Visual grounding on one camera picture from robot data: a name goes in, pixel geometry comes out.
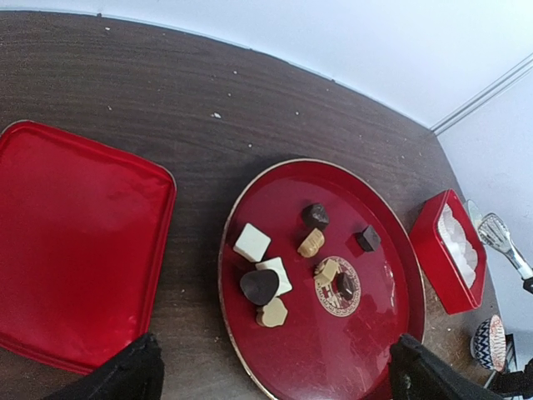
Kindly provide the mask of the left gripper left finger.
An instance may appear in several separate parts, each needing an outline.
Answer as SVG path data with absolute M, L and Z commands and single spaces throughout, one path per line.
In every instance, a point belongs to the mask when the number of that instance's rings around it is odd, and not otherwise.
M 165 366 L 151 333 L 141 335 L 101 367 L 47 396 L 53 399 L 154 399 L 162 396 Z

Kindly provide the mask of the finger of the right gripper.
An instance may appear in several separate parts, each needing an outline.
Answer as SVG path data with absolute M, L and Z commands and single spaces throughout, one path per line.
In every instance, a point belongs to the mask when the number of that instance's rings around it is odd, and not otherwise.
M 533 277 L 530 277 L 523 281 L 523 288 L 529 292 L 533 293 Z

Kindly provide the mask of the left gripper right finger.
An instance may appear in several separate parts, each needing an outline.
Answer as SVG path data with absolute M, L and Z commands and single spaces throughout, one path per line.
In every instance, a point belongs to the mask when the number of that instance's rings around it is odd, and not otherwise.
M 492 388 L 456 372 L 410 334 L 390 347 L 389 380 L 394 399 L 506 399 L 519 395 L 519 374 L 502 375 Z

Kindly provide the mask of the metal serving tongs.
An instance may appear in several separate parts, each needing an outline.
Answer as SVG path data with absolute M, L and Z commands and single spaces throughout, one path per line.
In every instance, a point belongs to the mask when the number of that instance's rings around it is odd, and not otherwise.
M 523 281 L 532 278 L 532 267 L 511 239 L 511 232 L 495 213 L 486 214 L 477 228 L 481 241 L 503 254 L 521 275 Z

